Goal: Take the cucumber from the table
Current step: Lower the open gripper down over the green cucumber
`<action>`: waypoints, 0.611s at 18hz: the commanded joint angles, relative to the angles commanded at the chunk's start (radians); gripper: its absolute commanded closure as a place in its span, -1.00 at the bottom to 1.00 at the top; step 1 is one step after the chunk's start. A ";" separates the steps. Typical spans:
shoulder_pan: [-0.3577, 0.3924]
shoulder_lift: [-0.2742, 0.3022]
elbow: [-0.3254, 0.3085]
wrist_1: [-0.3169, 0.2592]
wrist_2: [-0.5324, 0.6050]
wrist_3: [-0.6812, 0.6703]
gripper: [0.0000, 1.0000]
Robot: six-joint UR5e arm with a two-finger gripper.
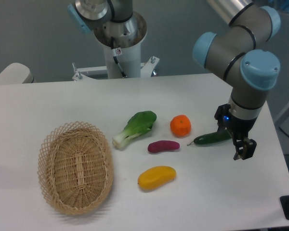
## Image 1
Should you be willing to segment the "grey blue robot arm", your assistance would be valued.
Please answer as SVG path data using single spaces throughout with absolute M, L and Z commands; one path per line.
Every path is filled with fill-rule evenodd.
M 250 0 L 211 0 L 210 6 L 230 30 L 218 36 L 207 32 L 195 42 L 193 59 L 233 89 L 227 104 L 215 113 L 218 132 L 228 130 L 236 148 L 234 159 L 248 159 L 256 141 L 248 138 L 268 92 L 280 71 L 278 58 L 258 49 L 280 28 L 278 12 L 257 7 Z M 150 76 L 153 69 L 141 66 L 140 45 L 147 33 L 144 18 L 130 0 L 77 0 L 68 13 L 85 34 L 94 33 L 104 49 L 108 78 Z

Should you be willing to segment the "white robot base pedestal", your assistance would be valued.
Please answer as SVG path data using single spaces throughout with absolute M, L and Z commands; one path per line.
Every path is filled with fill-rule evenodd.
M 151 56 L 141 62 L 141 43 L 147 35 L 147 24 L 137 12 L 125 22 L 108 21 L 93 30 L 97 42 L 103 48 L 105 66 L 77 68 L 73 63 L 73 79 L 85 80 L 89 77 L 101 79 L 150 78 L 156 76 L 159 58 Z

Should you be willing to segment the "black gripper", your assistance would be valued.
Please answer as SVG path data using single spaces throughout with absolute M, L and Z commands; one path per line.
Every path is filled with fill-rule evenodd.
M 249 131 L 253 128 L 257 118 L 244 120 L 229 114 L 230 104 L 223 104 L 218 106 L 214 115 L 217 120 L 217 133 L 222 133 L 229 130 L 236 152 L 233 157 L 234 160 L 248 159 L 253 157 L 257 142 L 249 139 Z

